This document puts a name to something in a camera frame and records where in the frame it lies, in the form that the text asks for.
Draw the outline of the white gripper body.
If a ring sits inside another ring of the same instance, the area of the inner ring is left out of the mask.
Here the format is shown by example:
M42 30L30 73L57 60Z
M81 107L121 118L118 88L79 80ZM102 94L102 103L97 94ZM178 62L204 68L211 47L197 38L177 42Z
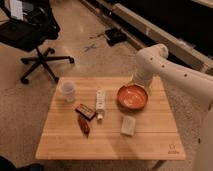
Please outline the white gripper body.
M149 88L153 81L153 73L148 70L136 70L133 74L132 81L140 86Z

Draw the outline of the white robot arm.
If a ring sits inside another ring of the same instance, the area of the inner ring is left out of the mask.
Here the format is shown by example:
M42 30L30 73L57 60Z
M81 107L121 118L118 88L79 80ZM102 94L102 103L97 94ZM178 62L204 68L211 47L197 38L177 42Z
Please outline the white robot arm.
M137 69L133 80L149 86L156 74L185 90L208 108L201 126L193 171L213 171L213 76L170 62L168 55L164 44L140 49L135 56Z

